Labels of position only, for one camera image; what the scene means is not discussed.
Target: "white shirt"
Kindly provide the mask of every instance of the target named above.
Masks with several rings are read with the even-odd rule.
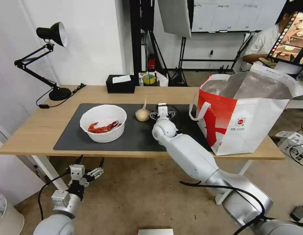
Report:
[[[250,54],[269,54],[279,36],[279,24],[257,33],[249,43],[243,56]],[[247,62],[243,62],[241,65],[242,71],[247,71],[251,67],[252,65]]]

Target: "floor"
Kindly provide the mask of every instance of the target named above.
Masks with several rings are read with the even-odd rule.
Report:
[[[187,72],[189,85],[198,86],[207,73]],[[283,112],[270,135],[296,131],[303,121],[303,110]],[[73,157],[50,157],[59,173]],[[218,160],[223,170],[235,172],[240,163]],[[100,158],[87,157],[88,169],[98,166]],[[274,201],[269,216],[289,219],[294,206],[303,205],[303,167],[290,158],[284,161],[254,161],[246,177]],[[75,234],[135,235],[140,228],[173,228],[175,235],[232,234],[238,226],[206,189],[189,188],[179,181],[194,182],[171,159],[105,159],[105,173],[85,189],[79,213],[74,219]],[[53,185],[42,194],[45,218],[52,212]],[[16,206],[25,216],[21,235],[32,234],[40,221],[37,194]],[[242,234],[252,234],[250,230]]]

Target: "lamp base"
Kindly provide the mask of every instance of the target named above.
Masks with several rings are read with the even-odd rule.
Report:
[[[49,93],[49,99],[52,101],[60,101],[69,98],[71,91],[68,88],[56,87]]]

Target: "black tissue box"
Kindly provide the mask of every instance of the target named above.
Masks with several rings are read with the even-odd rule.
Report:
[[[124,75],[109,75],[106,81],[108,93],[134,93],[135,82],[134,76],[130,75],[131,81],[122,82],[122,83],[112,83],[113,77],[120,77]]]

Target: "black table mat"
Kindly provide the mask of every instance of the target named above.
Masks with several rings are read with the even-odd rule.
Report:
[[[152,136],[152,128],[155,120],[149,119],[146,122],[140,122],[135,118],[135,112],[142,108],[141,104],[115,104],[123,108],[127,113],[125,121],[125,129],[120,138],[109,143],[94,142],[80,128],[81,116],[89,109],[102,105],[95,103],[82,103],[77,108],[71,120],[67,124],[60,138],[54,146],[54,150],[84,150],[84,151],[166,151],[164,146],[158,144]],[[180,133],[188,134],[200,143],[205,149],[211,150],[203,133],[195,121],[192,121],[188,115],[189,105],[174,105],[181,113],[172,119],[179,128],[181,122]],[[148,110],[154,110],[154,104],[146,106]],[[193,116],[196,113],[196,106],[192,110]]]

